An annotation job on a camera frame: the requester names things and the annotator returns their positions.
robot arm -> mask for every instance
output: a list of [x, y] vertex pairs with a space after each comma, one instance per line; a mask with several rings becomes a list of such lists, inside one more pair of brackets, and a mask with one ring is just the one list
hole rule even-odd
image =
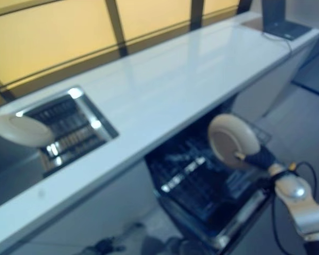
[[309, 184], [260, 146], [250, 127], [233, 115], [214, 118], [208, 135], [216, 156], [227, 165], [246, 168], [250, 164], [268, 170], [275, 193], [287, 207], [307, 254], [319, 255], [319, 204], [313, 199]]

gray floor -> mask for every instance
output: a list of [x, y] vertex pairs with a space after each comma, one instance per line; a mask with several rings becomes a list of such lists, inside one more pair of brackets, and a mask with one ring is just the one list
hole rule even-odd
[[[268, 147], [286, 163], [309, 161], [318, 176], [319, 202], [319, 96], [295, 87], [283, 102], [265, 118], [256, 123], [272, 135]], [[301, 169], [305, 179], [313, 185], [306, 169]], [[302, 241], [291, 226], [286, 209], [277, 206], [278, 229], [285, 248], [292, 254], [304, 255]], [[255, 226], [241, 241], [232, 255], [280, 255], [271, 228], [270, 208], [263, 213]]]

yellow glass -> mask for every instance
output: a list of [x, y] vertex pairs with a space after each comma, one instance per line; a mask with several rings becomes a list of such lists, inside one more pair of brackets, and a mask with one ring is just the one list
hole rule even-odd
[[116, 44], [104, 0], [68, 0], [0, 16], [0, 81]]
[[205, 0], [203, 15], [239, 5], [240, 0]]
[[189, 21], [189, 0], [116, 0], [125, 40]]

dishwasher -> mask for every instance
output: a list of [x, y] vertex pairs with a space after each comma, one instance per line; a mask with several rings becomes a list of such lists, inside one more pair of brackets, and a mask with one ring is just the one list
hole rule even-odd
[[[266, 176], [233, 170], [214, 156], [207, 137], [210, 121], [229, 112], [221, 105], [146, 156], [158, 201], [185, 237], [224, 254], [264, 208], [270, 195]], [[253, 126], [262, 144], [270, 135]]]
[[32, 148], [0, 136], [0, 205], [119, 135], [80, 86], [11, 115], [41, 122], [54, 141]]

floor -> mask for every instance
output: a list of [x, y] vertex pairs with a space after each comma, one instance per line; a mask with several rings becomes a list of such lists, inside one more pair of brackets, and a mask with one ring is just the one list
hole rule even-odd
[[[280, 160], [286, 163], [306, 160], [314, 166], [319, 202], [319, 96], [296, 86], [292, 90], [283, 102], [256, 124], [272, 135], [268, 147]], [[312, 186], [308, 170], [300, 171]], [[276, 209], [278, 231], [284, 247], [292, 254], [305, 255], [302, 241], [293, 229], [286, 209], [281, 203]], [[232, 255], [252, 254], [282, 254], [274, 242], [270, 208], [232, 252]]]
[[319, 93], [319, 56], [298, 72], [294, 82]]

